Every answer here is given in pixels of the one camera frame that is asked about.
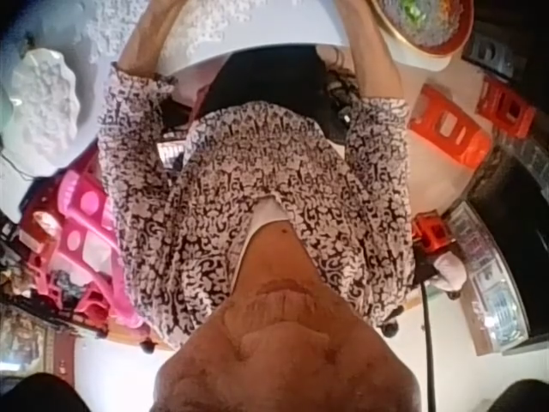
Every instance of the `framed picture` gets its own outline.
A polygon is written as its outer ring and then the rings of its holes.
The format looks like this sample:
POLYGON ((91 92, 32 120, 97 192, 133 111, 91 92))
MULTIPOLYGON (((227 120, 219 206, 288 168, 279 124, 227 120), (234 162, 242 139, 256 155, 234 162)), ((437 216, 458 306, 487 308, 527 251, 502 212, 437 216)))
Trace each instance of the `framed picture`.
POLYGON ((27 313, 0 304, 0 376, 53 372, 55 332, 27 313))

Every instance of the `skin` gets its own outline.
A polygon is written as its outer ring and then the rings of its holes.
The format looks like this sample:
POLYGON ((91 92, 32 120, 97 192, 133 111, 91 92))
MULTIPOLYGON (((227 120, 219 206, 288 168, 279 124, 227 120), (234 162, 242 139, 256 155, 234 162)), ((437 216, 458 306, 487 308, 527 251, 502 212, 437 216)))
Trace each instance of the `skin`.
MULTIPOLYGON (((186 1, 151 0, 119 61, 153 76, 186 1)), ((363 97, 401 97, 364 0, 336 0, 363 97)), ((415 377, 320 278, 288 222, 257 231, 232 296, 160 369, 154 411, 415 411, 415 377)))

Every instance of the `electrical cord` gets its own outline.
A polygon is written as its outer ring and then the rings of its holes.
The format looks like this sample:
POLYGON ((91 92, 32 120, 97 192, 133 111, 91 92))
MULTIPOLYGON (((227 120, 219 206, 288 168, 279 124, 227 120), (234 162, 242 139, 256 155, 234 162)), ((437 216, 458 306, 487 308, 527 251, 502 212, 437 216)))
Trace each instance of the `electrical cord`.
POLYGON ((429 319, 429 303, 425 282, 420 284, 421 299, 423 301, 423 324, 425 326, 425 347, 427 352, 427 410, 437 412, 437 399, 435 398, 435 372, 432 359, 431 320, 429 319))
POLYGON ((13 161, 11 161, 10 159, 8 159, 8 157, 6 157, 6 155, 3 153, 3 152, 0 152, 0 157, 2 157, 2 159, 4 159, 4 161, 6 163, 8 163, 17 173, 19 173, 19 175, 21 176, 21 178, 27 182, 32 182, 33 180, 36 179, 35 176, 32 176, 28 173, 25 173, 23 172, 19 167, 17 167, 15 165, 15 163, 13 161))

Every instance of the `black and white patterned shirt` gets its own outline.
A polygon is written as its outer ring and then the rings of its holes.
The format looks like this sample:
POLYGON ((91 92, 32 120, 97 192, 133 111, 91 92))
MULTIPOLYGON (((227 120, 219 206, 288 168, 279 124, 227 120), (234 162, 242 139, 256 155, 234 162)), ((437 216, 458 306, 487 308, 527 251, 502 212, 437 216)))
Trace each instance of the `black and white patterned shirt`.
POLYGON ((185 139, 173 185, 160 162, 166 79, 112 69, 99 135, 126 286, 177 347, 231 293, 256 202, 286 211, 322 279, 381 324, 413 281, 407 105, 355 98, 346 159, 320 127, 262 101, 213 112, 185 139))

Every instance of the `orange stool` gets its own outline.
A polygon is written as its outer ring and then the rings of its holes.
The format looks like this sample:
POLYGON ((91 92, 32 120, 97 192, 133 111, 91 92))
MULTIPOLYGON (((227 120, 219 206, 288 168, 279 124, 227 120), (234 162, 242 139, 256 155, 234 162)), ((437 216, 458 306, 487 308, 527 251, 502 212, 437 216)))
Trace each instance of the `orange stool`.
POLYGON ((411 118, 408 128, 440 148, 463 166, 476 169, 486 158, 492 140, 458 105, 433 86, 425 84, 421 96, 428 100, 425 111, 411 118), (455 118, 448 135, 441 128, 447 116, 455 118))
POLYGON ((452 234, 436 211, 419 213, 414 221, 421 232, 421 245, 425 252, 433 253, 452 243, 452 234))
POLYGON ((509 135, 525 139, 534 120, 535 108, 509 86, 485 76, 476 112, 509 135))

